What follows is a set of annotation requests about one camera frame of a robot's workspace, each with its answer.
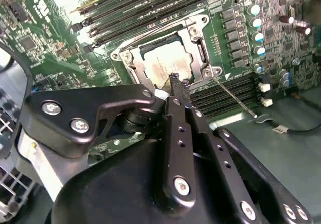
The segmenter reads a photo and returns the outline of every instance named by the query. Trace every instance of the black chip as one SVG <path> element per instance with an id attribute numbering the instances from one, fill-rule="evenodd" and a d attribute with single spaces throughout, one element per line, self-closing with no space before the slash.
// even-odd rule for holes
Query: black chip
<path id="1" fill-rule="evenodd" d="M 276 73 L 277 73 L 277 70 L 275 68 L 270 71 L 271 75 L 275 75 Z"/>
<path id="2" fill-rule="evenodd" d="M 283 6 L 286 4 L 286 0 L 280 0 L 280 6 Z"/>
<path id="3" fill-rule="evenodd" d="M 291 42 L 286 43 L 286 44 L 285 44 L 285 49 L 286 49 L 286 50 L 290 50 L 290 49 L 292 48 L 292 46 L 293 46 L 293 43 L 291 43 Z"/>
<path id="4" fill-rule="evenodd" d="M 238 31 L 229 32 L 226 34 L 228 40 L 234 40 L 239 37 Z"/>
<path id="5" fill-rule="evenodd" d="M 224 23 L 224 26 L 225 26 L 225 29 L 226 30 L 230 30 L 230 29 L 232 29 L 232 28 L 236 28 L 236 20 L 230 20 L 230 21 L 228 21 L 228 22 L 225 22 Z"/>
<path id="6" fill-rule="evenodd" d="M 263 61 L 263 62 L 260 62 L 260 65 L 261 67 L 265 68 L 269 65 L 269 62 L 268 61 Z"/>
<path id="7" fill-rule="evenodd" d="M 238 60 L 238 61 L 234 62 L 233 65 L 234 65 L 234 67 L 236 67 L 236 68 L 238 68 L 238 67 L 244 67 L 245 62 L 244 62 L 243 59 L 241 59 L 241 60 Z"/>
<path id="8" fill-rule="evenodd" d="M 309 49 L 309 47 L 310 47 L 310 44 L 309 43 L 304 43 L 304 44 L 302 44 L 301 45 L 301 50 L 307 50 L 307 49 Z"/>
<path id="9" fill-rule="evenodd" d="M 234 9 L 233 8 L 229 8 L 229 9 L 227 9 L 225 11 L 222 11 L 222 17 L 225 20 L 234 17 Z"/>
<path id="10" fill-rule="evenodd" d="M 240 41 L 231 42 L 229 46 L 231 50 L 236 50 L 241 47 L 241 42 Z"/>
<path id="11" fill-rule="evenodd" d="M 238 50 L 236 52 L 232 52 L 231 56 L 233 59 L 238 59 L 238 58 L 243 57 L 243 52 L 241 50 Z"/>
<path id="12" fill-rule="evenodd" d="M 34 41 L 30 36 L 26 36 L 20 39 L 19 42 L 26 51 L 29 51 L 36 47 L 36 44 L 34 43 Z"/>
<path id="13" fill-rule="evenodd" d="M 274 35 L 274 29 L 268 29 L 265 31 L 265 37 L 268 38 L 268 37 L 272 37 Z"/>

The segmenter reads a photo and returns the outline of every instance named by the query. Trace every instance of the integrated circuit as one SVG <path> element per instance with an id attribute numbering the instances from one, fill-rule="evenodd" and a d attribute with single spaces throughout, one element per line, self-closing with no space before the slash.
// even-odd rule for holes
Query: integrated circuit
<path id="1" fill-rule="evenodd" d="M 234 39 L 238 39 L 239 32 L 238 31 L 228 32 L 228 33 L 226 33 L 226 37 L 229 41 L 234 40 Z"/>
<path id="2" fill-rule="evenodd" d="M 222 11 L 222 17 L 223 19 L 227 20 L 227 19 L 230 19 L 232 17 L 235 16 L 235 13 L 234 13 L 234 9 L 233 8 L 229 8 L 225 11 Z"/>
<path id="3" fill-rule="evenodd" d="M 236 20 L 230 20 L 228 22 L 224 23 L 224 27 L 226 30 L 230 30 L 232 28 L 236 28 L 237 24 L 236 24 Z"/>
<path id="4" fill-rule="evenodd" d="M 266 38 L 269 38 L 269 37 L 272 37 L 274 35 L 274 29 L 271 28 L 271 29 L 268 29 L 265 31 L 265 37 Z"/>
<path id="5" fill-rule="evenodd" d="M 239 67 L 244 67 L 245 66 L 245 61 L 243 59 L 238 60 L 236 62 L 233 63 L 235 68 L 239 68 Z"/>
<path id="6" fill-rule="evenodd" d="M 241 42 L 239 40 L 237 40 L 235 42 L 231 42 L 229 44 L 229 47 L 230 47 L 231 50 L 239 49 L 239 48 L 241 48 Z"/>
<path id="7" fill-rule="evenodd" d="M 19 42 L 26 51 L 30 51 L 31 49 L 37 46 L 35 42 L 32 40 L 31 36 L 26 36 L 20 39 Z"/>
<path id="8" fill-rule="evenodd" d="M 236 52 L 232 52 L 231 56 L 233 59 L 238 59 L 238 58 L 243 57 L 243 52 L 242 52 L 242 50 L 238 50 Z"/>

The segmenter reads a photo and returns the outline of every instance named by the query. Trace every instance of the dimm slot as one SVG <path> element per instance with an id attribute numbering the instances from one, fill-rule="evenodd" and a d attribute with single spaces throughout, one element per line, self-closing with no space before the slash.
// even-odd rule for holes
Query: dimm slot
<path id="1" fill-rule="evenodd" d="M 169 17 L 173 14 L 176 14 L 177 12 L 179 12 L 182 8 L 184 7 L 187 7 L 187 6 L 190 6 L 194 3 L 197 3 L 199 2 L 200 0 L 193 0 L 193 1 L 189 1 L 188 3 L 186 3 L 185 1 L 181 2 L 180 4 L 177 4 L 174 9 L 173 8 L 169 8 L 168 11 L 162 13 L 162 14 L 159 14 L 159 15 L 152 15 L 148 18 L 145 18 L 144 21 L 141 21 L 141 22 L 138 22 L 136 24 L 129 24 L 128 27 L 126 28 L 123 28 L 121 31 L 115 31 L 113 34 L 109 34 L 108 37 L 106 38 L 99 38 L 99 39 L 96 39 L 96 43 L 94 43 L 93 47 L 87 47 L 88 50 L 86 49 L 85 51 L 92 51 L 92 48 L 95 48 L 95 47 L 99 47 L 109 41 L 113 41 L 115 40 L 117 37 L 120 37 L 122 36 L 123 34 L 127 33 L 128 31 L 132 31 L 134 30 L 135 28 L 138 28 L 140 26 L 143 26 L 143 25 L 148 25 L 148 24 L 151 24 L 153 23 L 155 20 L 159 19 L 159 18 L 165 18 L 165 17 Z"/>

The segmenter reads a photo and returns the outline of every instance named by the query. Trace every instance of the white capacitor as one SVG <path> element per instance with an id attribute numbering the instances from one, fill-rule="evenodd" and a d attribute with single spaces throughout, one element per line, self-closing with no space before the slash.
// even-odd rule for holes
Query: white capacitor
<path id="1" fill-rule="evenodd" d="M 262 26 L 262 20 L 260 18 L 255 18 L 250 21 L 250 26 L 259 28 Z"/>
<path id="2" fill-rule="evenodd" d="M 261 32 L 255 32 L 252 34 L 252 39 L 257 42 L 262 42 L 264 35 Z"/>
<path id="3" fill-rule="evenodd" d="M 264 47 L 261 47 L 261 46 L 257 46 L 254 48 L 254 53 L 259 55 L 259 56 L 262 56 L 265 54 L 265 48 Z"/>
<path id="4" fill-rule="evenodd" d="M 251 15 L 257 15 L 260 13 L 260 6 L 257 5 L 257 4 L 254 4 L 254 5 L 250 5 L 248 8 L 247 8 L 247 12 L 248 14 L 251 14 Z"/>

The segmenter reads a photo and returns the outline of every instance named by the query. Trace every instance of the capacitor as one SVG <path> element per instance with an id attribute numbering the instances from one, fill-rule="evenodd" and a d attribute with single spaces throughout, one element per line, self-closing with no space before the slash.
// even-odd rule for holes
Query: capacitor
<path id="1" fill-rule="evenodd" d="M 264 47 L 261 47 L 261 46 L 257 46 L 254 48 L 254 53 L 259 55 L 259 56 L 262 56 L 265 54 L 265 48 Z"/>
<path id="2" fill-rule="evenodd" d="M 290 23 L 293 24 L 294 22 L 294 17 L 291 16 L 280 16 L 280 21 L 284 23 Z"/>
<path id="3" fill-rule="evenodd" d="M 311 33 L 311 28 L 310 27 L 300 27 L 297 26 L 295 28 L 295 30 L 299 33 L 305 34 L 305 35 L 309 35 Z"/>
<path id="4" fill-rule="evenodd" d="M 252 14 L 255 16 L 260 13 L 260 10 L 261 10 L 261 8 L 257 4 L 252 4 L 247 8 L 248 14 Z"/>
<path id="5" fill-rule="evenodd" d="M 250 20 L 250 26 L 259 28 L 260 26 L 262 26 L 262 20 L 260 18 L 252 19 Z"/>
<path id="6" fill-rule="evenodd" d="M 283 79 L 283 80 L 289 80 L 290 79 L 290 73 L 285 70 L 285 69 L 282 69 L 279 73 L 279 76 Z"/>
<path id="7" fill-rule="evenodd" d="M 280 84 L 283 87 L 290 87 L 290 80 L 281 79 Z"/>
<path id="8" fill-rule="evenodd" d="M 264 35 L 261 32 L 254 32 L 252 34 L 252 39 L 257 42 L 262 42 L 264 39 Z"/>
<path id="9" fill-rule="evenodd" d="M 261 67 L 259 64 L 255 64 L 254 66 L 254 71 L 257 73 L 257 74 L 260 74 L 264 71 L 263 67 Z"/>

